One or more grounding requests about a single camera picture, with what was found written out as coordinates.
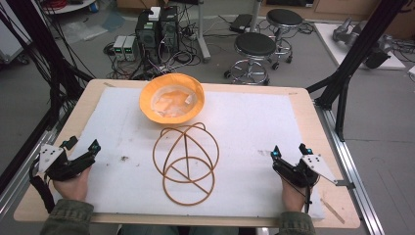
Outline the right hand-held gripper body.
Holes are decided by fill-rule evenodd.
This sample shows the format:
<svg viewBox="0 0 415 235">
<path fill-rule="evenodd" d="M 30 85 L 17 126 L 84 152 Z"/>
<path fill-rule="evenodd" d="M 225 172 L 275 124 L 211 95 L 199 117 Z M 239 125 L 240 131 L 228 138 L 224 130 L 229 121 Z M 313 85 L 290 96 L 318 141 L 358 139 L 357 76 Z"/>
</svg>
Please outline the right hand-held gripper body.
<svg viewBox="0 0 415 235">
<path fill-rule="evenodd" d="M 320 176 L 333 184 L 338 183 L 334 173 L 320 155 L 304 155 L 297 165 L 289 165 L 285 178 L 295 186 L 304 188 L 313 187 Z"/>
</svg>

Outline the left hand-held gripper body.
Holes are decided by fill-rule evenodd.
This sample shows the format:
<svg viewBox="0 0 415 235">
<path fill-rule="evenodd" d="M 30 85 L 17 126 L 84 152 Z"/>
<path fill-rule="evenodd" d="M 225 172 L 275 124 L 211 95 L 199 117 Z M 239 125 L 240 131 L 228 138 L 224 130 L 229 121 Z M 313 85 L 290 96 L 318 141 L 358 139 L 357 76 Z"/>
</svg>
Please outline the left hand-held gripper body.
<svg viewBox="0 0 415 235">
<path fill-rule="evenodd" d="M 95 163 L 94 160 L 81 160 L 79 157 L 69 160 L 67 149 L 42 144 L 38 170 L 52 180 L 66 181 L 77 177 L 83 170 Z"/>
</svg>

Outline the person's left hand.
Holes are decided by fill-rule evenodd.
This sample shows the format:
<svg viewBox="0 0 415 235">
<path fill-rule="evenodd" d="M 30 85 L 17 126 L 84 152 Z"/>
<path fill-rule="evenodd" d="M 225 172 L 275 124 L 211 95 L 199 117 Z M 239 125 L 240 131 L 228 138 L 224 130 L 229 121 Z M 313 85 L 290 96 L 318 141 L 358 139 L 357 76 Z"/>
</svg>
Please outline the person's left hand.
<svg viewBox="0 0 415 235">
<path fill-rule="evenodd" d="M 55 189 L 64 199 L 84 202 L 88 192 L 88 176 L 91 168 L 83 170 L 77 177 L 66 181 L 53 181 Z"/>
</svg>

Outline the person's right hand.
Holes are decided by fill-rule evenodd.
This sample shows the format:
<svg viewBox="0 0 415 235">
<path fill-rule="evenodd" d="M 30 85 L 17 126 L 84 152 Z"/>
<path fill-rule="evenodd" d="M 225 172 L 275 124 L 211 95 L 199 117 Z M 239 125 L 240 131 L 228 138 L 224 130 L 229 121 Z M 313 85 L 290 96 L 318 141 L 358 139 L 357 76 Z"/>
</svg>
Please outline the person's right hand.
<svg viewBox="0 0 415 235">
<path fill-rule="evenodd" d="M 287 212 L 302 212 L 305 204 L 305 188 L 291 185 L 285 178 L 282 181 L 282 202 Z"/>
</svg>

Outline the white foam mat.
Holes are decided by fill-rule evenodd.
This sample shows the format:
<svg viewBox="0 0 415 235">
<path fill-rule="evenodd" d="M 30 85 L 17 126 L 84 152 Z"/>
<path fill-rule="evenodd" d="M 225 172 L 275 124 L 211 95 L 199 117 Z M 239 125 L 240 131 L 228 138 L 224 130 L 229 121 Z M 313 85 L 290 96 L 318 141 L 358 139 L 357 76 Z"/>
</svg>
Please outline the white foam mat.
<svg viewBox="0 0 415 235">
<path fill-rule="evenodd" d="M 270 153 L 278 146 L 296 165 L 303 142 L 290 98 L 250 88 L 208 91 L 202 111 L 190 124 L 203 123 L 219 145 L 215 187 L 199 205 L 171 202 L 162 190 L 152 151 L 170 127 L 149 120 L 139 108 L 138 88 L 108 87 L 82 131 L 73 156 L 97 139 L 101 151 L 89 176 L 87 200 L 96 212 L 157 215 L 277 217 L 283 210 L 281 182 Z"/>
</svg>

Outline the thin wooden strip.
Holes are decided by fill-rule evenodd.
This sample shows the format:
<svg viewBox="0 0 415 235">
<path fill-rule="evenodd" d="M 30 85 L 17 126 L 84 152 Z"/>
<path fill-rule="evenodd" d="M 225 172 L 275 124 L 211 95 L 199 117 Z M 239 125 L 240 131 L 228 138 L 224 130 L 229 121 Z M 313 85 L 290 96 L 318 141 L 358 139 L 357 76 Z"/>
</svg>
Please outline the thin wooden strip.
<svg viewBox="0 0 415 235">
<path fill-rule="evenodd" d="M 320 199 L 321 203 L 327 208 L 327 210 L 341 223 L 345 224 L 346 221 L 340 216 L 340 214 L 323 198 Z"/>
</svg>

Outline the orange bucket hat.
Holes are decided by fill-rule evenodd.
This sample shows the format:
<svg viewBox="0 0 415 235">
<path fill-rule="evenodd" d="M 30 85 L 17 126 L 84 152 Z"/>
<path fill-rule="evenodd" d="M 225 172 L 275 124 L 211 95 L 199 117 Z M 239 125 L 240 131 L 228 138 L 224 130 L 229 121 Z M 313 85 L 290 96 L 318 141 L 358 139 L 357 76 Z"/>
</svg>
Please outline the orange bucket hat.
<svg viewBox="0 0 415 235">
<path fill-rule="evenodd" d="M 164 86 L 168 85 L 181 85 L 193 90 L 198 98 L 198 101 L 194 108 L 182 117 L 160 117 L 154 113 L 151 109 L 151 101 L 156 91 Z M 204 107 L 205 104 L 205 91 L 200 82 L 184 73 L 168 73 L 154 78 L 150 81 L 141 91 L 139 98 L 139 107 L 144 115 L 157 123 L 163 124 L 178 124 L 184 123 L 194 118 Z"/>
</svg>

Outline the white paper stuffing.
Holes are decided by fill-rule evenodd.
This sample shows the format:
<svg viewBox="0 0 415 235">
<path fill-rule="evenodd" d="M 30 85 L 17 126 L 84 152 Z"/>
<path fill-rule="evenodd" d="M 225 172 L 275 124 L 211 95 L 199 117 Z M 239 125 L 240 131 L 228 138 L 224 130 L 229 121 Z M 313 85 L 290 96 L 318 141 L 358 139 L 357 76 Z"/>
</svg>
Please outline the white paper stuffing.
<svg viewBox="0 0 415 235">
<path fill-rule="evenodd" d="M 189 113 L 198 101 L 196 93 L 181 85 L 168 85 L 156 91 L 151 109 L 163 118 L 178 118 Z"/>
</svg>

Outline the grey power supply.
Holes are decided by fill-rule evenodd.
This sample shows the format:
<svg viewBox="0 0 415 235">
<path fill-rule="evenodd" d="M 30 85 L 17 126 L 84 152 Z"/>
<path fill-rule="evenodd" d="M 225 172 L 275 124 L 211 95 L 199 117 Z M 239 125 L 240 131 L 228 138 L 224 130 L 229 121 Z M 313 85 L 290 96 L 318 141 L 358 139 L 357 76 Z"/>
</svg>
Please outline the grey power supply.
<svg viewBox="0 0 415 235">
<path fill-rule="evenodd" d="M 136 37 L 135 36 L 127 36 L 124 44 L 123 44 L 123 51 L 125 60 L 129 62 L 133 62 L 136 60 L 138 55 L 137 45 L 136 45 Z"/>
<path fill-rule="evenodd" d="M 116 38 L 115 43 L 113 45 L 115 56 L 119 61 L 124 61 L 125 60 L 125 55 L 124 55 L 124 52 L 123 52 L 123 45 L 124 45 L 125 40 L 126 40 L 125 36 L 119 35 Z"/>
</svg>

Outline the white floor platform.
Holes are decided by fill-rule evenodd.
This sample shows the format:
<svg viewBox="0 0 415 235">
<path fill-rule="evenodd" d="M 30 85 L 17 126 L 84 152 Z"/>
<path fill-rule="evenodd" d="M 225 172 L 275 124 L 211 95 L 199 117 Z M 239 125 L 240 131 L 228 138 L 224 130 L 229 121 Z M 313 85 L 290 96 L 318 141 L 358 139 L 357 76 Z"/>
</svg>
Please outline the white floor platform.
<svg viewBox="0 0 415 235">
<path fill-rule="evenodd" d="M 316 23 L 314 27 L 320 39 L 324 42 L 325 47 L 329 51 L 335 64 L 338 66 L 348 53 L 348 47 L 342 41 L 336 42 L 332 39 L 333 31 L 338 27 L 338 25 L 330 23 Z M 392 52 L 389 52 L 389 56 L 390 57 L 379 66 L 379 70 L 399 71 L 405 68 L 405 65 Z"/>
</svg>

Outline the clear plastic sheet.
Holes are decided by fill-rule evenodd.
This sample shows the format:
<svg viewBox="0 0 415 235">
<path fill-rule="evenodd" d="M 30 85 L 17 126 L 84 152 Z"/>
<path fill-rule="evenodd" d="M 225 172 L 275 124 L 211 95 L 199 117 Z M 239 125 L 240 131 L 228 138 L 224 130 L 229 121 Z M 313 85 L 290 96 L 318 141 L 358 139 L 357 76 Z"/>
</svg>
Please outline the clear plastic sheet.
<svg viewBox="0 0 415 235">
<path fill-rule="evenodd" d="M 103 23 L 88 25 L 86 21 L 66 23 L 62 26 L 67 43 L 89 41 L 104 33 L 115 31 L 123 26 L 124 17 L 116 13 L 109 14 Z"/>
</svg>

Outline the large black round stool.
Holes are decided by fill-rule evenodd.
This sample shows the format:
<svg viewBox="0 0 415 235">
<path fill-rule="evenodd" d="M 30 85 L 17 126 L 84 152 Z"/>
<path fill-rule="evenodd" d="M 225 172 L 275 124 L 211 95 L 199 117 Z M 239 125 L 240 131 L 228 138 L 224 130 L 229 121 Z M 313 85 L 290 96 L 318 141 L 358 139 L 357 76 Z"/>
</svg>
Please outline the large black round stool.
<svg viewBox="0 0 415 235">
<path fill-rule="evenodd" d="M 257 32 L 238 35 L 234 43 L 235 51 L 243 56 L 225 73 L 233 83 L 247 85 L 267 85 L 269 75 L 263 61 L 269 61 L 276 51 L 276 44 L 268 36 Z"/>
</svg>

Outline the black computer tower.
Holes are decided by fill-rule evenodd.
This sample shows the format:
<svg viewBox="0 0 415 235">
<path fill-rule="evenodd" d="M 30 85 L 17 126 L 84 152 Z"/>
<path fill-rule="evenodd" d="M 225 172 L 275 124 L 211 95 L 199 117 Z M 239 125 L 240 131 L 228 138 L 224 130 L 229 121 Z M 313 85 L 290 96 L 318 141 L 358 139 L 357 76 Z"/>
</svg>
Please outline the black computer tower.
<svg viewBox="0 0 415 235">
<path fill-rule="evenodd" d="M 142 12 L 135 27 L 135 34 L 142 57 L 151 60 L 153 64 L 161 62 L 159 46 L 161 42 L 160 23 L 149 20 L 149 11 Z"/>
<path fill-rule="evenodd" d="M 176 6 L 163 8 L 161 10 L 160 23 L 164 47 L 171 53 L 178 52 L 178 8 Z"/>
</svg>

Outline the small black round stool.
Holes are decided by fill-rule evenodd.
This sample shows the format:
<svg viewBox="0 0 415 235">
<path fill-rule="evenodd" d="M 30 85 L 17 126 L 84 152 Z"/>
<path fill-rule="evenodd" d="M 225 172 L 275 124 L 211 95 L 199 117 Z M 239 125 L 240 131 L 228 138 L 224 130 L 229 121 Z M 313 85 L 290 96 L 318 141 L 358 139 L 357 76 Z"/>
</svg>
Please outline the small black round stool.
<svg viewBox="0 0 415 235">
<path fill-rule="evenodd" d="M 283 55 L 287 55 L 286 62 L 289 64 L 293 58 L 293 46 L 283 37 L 283 34 L 290 32 L 292 29 L 297 29 L 303 23 L 303 18 L 291 10 L 273 9 L 266 14 L 266 20 L 274 27 L 277 59 L 279 60 Z M 278 60 L 273 65 L 274 69 L 279 66 Z"/>
</svg>

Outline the round white table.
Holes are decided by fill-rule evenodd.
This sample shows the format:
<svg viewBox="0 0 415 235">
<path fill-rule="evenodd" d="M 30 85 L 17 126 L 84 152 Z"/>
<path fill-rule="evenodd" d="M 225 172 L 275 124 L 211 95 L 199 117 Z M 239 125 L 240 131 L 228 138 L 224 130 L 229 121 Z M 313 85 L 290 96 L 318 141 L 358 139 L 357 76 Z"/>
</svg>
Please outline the round white table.
<svg viewBox="0 0 415 235">
<path fill-rule="evenodd" d="M 44 0 L 41 8 L 48 15 L 70 13 L 82 9 L 96 13 L 99 11 L 99 4 L 97 0 Z"/>
</svg>

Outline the flat black case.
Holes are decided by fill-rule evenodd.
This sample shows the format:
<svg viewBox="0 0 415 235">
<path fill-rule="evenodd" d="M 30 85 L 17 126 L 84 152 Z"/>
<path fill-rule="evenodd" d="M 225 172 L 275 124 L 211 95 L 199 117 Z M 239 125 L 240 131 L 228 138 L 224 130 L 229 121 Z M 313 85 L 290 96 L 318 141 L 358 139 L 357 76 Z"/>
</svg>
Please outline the flat black case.
<svg viewBox="0 0 415 235">
<path fill-rule="evenodd" d="M 252 21 L 251 14 L 241 14 L 230 24 L 229 29 L 234 32 L 244 33 L 250 27 Z"/>
</svg>

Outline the short aluminium rail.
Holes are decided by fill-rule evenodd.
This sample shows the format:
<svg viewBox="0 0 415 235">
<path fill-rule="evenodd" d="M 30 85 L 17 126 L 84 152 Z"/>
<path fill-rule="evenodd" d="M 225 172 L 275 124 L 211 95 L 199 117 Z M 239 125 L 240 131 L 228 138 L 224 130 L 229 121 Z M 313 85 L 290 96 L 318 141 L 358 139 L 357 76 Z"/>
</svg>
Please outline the short aluminium rail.
<svg viewBox="0 0 415 235">
<path fill-rule="evenodd" d="M 15 200 L 27 187 L 28 172 L 31 163 L 40 152 L 44 143 L 53 143 L 56 140 L 56 131 L 43 131 L 41 134 L 32 133 L 0 175 L 0 221 L 8 214 Z"/>
</svg>

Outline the long aluminium rail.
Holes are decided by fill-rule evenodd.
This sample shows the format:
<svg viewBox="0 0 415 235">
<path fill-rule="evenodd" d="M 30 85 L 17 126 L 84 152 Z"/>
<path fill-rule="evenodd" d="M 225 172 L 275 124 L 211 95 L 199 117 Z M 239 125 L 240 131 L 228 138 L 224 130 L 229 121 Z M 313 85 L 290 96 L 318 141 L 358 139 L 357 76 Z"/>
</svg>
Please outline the long aluminium rail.
<svg viewBox="0 0 415 235">
<path fill-rule="evenodd" d="M 353 182 L 355 189 L 347 190 L 351 195 L 354 208 L 359 220 L 363 223 L 369 235 L 386 235 L 384 228 L 372 205 L 370 197 L 355 165 L 353 157 L 345 141 L 342 141 L 335 131 L 336 117 L 332 111 L 326 111 L 315 105 L 327 139 L 331 145 L 343 180 Z"/>
</svg>

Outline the black metal frame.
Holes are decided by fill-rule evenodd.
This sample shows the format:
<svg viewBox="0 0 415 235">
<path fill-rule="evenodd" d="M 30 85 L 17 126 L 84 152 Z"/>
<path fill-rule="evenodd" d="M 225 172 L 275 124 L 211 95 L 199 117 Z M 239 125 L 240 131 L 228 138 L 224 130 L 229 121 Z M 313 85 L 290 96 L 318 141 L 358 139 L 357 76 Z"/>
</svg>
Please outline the black metal frame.
<svg viewBox="0 0 415 235">
<path fill-rule="evenodd" d="M 342 142 L 345 141 L 344 123 L 350 80 L 369 55 L 375 43 L 408 1 L 382 0 L 334 73 L 306 88 L 308 93 L 324 88 L 323 93 L 315 100 L 316 105 L 323 110 L 331 110 L 334 101 L 338 100 L 335 133 Z"/>
</svg>

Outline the grey stand post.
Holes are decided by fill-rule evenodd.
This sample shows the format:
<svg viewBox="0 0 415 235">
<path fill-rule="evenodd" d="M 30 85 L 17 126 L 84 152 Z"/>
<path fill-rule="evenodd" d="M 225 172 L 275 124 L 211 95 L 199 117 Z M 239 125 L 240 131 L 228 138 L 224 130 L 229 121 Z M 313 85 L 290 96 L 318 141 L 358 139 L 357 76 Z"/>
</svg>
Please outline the grey stand post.
<svg viewBox="0 0 415 235">
<path fill-rule="evenodd" d="M 204 38 L 204 0 L 198 1 L 198 30 L 197 30 L 197 41 L 202 54 L 202 61 L 207 63 L 211 59 L 208 46 Z"/>
</svg>

